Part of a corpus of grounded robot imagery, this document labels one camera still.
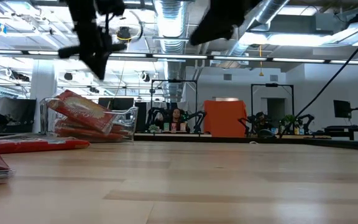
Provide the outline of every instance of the doorway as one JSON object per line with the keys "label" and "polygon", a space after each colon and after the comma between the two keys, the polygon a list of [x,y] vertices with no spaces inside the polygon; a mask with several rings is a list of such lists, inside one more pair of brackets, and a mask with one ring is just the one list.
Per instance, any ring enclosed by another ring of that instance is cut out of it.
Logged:
{"label": "doorway", "polygon": [[267,98],[267,115],[272,119],[271,124],[278,128],[280,120],[285,116],[285,99]]}

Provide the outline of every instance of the computer monitor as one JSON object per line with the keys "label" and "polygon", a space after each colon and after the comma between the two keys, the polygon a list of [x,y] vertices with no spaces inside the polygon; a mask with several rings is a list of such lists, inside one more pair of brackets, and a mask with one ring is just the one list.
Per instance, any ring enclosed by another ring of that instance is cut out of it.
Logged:
{"label": "computer monitor", "polygon": [[336,118],[352,118],[351,103],[348,101],[334,100],[334,112]]}

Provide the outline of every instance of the ductwork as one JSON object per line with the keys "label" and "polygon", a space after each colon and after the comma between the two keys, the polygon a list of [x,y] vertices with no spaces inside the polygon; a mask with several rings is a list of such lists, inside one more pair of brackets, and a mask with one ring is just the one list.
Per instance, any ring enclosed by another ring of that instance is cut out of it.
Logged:
{"label": "ductwork", "polygon": [[[176,0],[154,0],[157,16],[158,34],[160,37],[184,37],[187,3]],[[185,42],[180,40],[161,40],[162,52],[165,54],[183,54]],[[165,79],[185,79],[181,62],[164,62]],[[167,94],[171,102],[181,100],[183,85],[168,84]]]}
{"label": "ductwork", "polygon": [[[259,3],[253,10],[250,11],[248,19],[246,19],[243,24],[245,31],[260,25],[269,24],[289,1],[290,0],[264,0]],[[234,47],[229,51],[228,55],[242,56],[249,47],[249,45],[242,44],[242,40],[246,40],[246,38],[247,33],[245,32]]]}

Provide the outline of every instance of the wooden tabletop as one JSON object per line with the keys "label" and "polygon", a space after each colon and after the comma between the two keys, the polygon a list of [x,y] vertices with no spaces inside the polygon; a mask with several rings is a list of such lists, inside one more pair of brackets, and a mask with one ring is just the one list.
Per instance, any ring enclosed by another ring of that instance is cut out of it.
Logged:
{"label": "wooden tabletop", "polygon": [[358,223],[358,151],[135,142],[3,155],[0,224]]}

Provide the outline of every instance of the white column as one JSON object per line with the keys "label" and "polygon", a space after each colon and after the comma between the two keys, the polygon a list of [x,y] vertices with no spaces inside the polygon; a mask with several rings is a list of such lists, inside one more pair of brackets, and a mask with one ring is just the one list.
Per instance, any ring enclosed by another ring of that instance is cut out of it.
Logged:
{"label": "white column", "polygon": [[57,91],[58,73],[53,66],[53,60],[34,60],[31,79],[30,98],[37,100],[33,133],[41,130],[40,125],[40,101],[50,98]]}

